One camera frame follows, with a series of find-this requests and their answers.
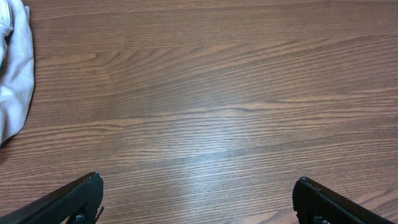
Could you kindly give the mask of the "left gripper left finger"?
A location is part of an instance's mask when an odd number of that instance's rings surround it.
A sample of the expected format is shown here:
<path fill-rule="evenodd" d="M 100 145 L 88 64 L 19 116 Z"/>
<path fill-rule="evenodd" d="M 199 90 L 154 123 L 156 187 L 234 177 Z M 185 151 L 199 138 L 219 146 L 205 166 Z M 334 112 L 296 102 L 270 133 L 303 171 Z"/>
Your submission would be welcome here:
<path fill-rule="evenodd" d="M 104 182 L 90 172 L 42 198 L 1 217 L 1 224 L 95 224 L 104 207 Z"/>

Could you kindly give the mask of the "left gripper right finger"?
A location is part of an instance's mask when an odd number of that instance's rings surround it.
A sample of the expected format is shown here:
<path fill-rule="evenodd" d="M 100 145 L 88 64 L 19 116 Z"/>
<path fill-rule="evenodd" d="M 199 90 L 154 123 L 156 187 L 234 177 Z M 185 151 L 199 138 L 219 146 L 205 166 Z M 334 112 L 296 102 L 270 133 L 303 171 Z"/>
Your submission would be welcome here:
<path fill-rule="evenodd" d="M 296 181 L 292 201 L 300 224 L 394 224 L 308 177 Z"/>

